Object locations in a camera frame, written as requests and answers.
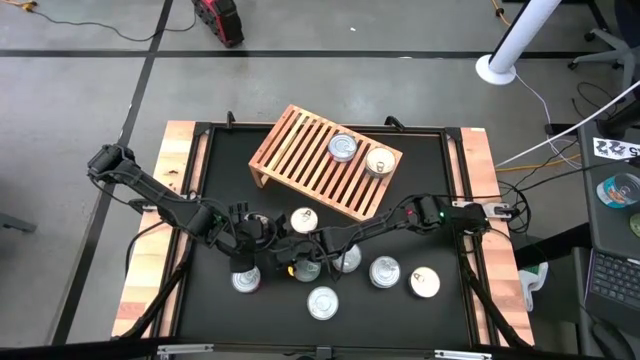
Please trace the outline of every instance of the white paper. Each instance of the white paper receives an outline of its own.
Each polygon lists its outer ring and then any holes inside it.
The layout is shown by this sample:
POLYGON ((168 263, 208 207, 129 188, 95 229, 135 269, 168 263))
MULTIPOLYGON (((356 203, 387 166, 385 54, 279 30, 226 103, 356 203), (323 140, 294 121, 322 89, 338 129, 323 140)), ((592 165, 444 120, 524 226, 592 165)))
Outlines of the white paper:
POLYGON ((640 145, 594 137, 593 154, 612 160, 627 159, 640 155, 640 145))

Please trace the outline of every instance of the red power tool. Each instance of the red power tool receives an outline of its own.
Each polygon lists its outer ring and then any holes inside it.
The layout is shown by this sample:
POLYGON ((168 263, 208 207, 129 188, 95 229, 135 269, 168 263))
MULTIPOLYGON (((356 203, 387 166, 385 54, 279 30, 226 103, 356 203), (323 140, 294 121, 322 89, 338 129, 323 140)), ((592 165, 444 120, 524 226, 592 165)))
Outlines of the red power tool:
POLYGON ((244 40, 242 22, 233 0, 191 0, 196 14, 207 24, 224 46, 230 48, 244 40))

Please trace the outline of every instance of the wooden slatted rack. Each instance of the wooden slatted rack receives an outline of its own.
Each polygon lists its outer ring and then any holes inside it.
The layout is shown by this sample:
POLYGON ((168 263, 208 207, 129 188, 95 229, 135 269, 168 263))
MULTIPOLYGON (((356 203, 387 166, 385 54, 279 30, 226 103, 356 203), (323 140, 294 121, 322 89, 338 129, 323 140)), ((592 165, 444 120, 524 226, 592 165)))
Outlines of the wooden slatted rack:
POLYGON ((253 155, 249 169, 260 188, 271 178, 362 221, 375 214, 395 172, 383 178, 367 173, 365 157, 376 147, 390 150, 397 168, 402 152, 289 105, 253 155), (349 134, 358 143, 355 156, 346 163, 333 161, 327 150, 338 133, 349 134))

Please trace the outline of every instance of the can lid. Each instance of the can lid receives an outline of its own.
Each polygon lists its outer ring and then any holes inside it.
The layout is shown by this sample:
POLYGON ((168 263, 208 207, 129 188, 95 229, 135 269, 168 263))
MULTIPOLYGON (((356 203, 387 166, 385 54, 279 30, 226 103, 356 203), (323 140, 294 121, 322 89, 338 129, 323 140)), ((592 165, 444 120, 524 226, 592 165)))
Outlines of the can lid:
POLYGON ((328 149, 333 157, 350 160, 358 149, 358 143, 351 135, 340 133, 331 138, 328 149))
POLYGON ((388 174, 396 167, 396 157, 390 150, 377 147, 367 153, 367 168, 377 174, 388 174))
POLYGON ((318 215, 310 208, 299 208, 291 214, 290 221, 293 230, 306 234, 318 226, 318 215))
POLYGON ((416 295, 432 297, 440 290, 440 277, 433 269, 423 266, 413 270, 409 284, 416 295))
POLYGON ((343 273, 350 273, 355 270, 360 262, 362 261, 362 253, 360 252, 360 247, 358 245, 353 245, 346 254, 340 256, 339 258, 333 260, 331 263, 336 270, 340 271, 340 266, 342 266, 342 258, 344 257, 344 266, 342 267, 343 273))
POLYGON ((338 295, 326 286, 320 286, 309 294, 307 308, 311 316, 318 320, 329 320, 338 311, 338 295))
POLYGON ((302 282, 310 282, 320 276, 321 264, 309 260, 298 261, 295 265, 296 271, 293 273, 296 279, 302 282))
POLYGON ((239 292, 252 292, 260 284, 260 269, 256 266, 247 272, 233 273, 231 274, 231 283, 239 292))
POLYGON ((391 287, 400 278, 400 264, 392 257, 381 256, 371 264, 369 275, 380 287, 391 287))

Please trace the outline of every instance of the metal can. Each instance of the metal can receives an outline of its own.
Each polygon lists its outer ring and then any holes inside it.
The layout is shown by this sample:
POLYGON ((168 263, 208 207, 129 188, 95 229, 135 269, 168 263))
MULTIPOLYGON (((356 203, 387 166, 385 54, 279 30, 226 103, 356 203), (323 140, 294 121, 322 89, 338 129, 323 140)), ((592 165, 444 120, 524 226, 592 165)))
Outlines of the metal can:
POLYGON ((299 208, 291 214, 291 227, 300 234, 306 234, 318 227, 318 215, 310 208, 299 208))
POLYGON ((311 282, 320 276, 322 265, 308 260, 298 261, 295 265, 293 276, 302 282, 311 282))
POLYGON ((247 272, 231 274, 231 284, 236 290, 245 294, 258 290, 260 269, 256 266, 247 272))
POLYGON ((440 277, 428 267, 419 267, 409 276, 409 286, 413 293, 422 298, 432 297, 440 290, 440 277))
POLYGON ((396 157, 390 150, 381 147, 370 150, 365 161, 367 172, 373 177, 384 177, 396 167, 396 157))
POLYGON ((344 274, 348 274, 354 271, 360 262, 362 261, 362 253, 360 252, 360 247, 358 245, 353 245, 353 247, 347 251, 345 254, 340 256, 339 258, 333 260, 331 263, 336 270, 340 271, 340 267, 342 266, 342 272, 344 274))
POLYGON ((307 308, 315 319, 329 320, 338 312, 338 295, 326 286, 320 286, 309 294, 307 308))
POLYGON ((358 143, 351 135, 340 133, 331 138, 327 147, 333 160, 347 162, 355 156, 358 143))
POLYGON ((374 286, 390 288, 400 279, 400 264, 392 257, 381 256, 371 264, 369 277, 374 286))
POLYGON ((629 206, 640 200, 640 179, 628 173, 614 175, 598 184, 596 194, 608 207, 629 206))

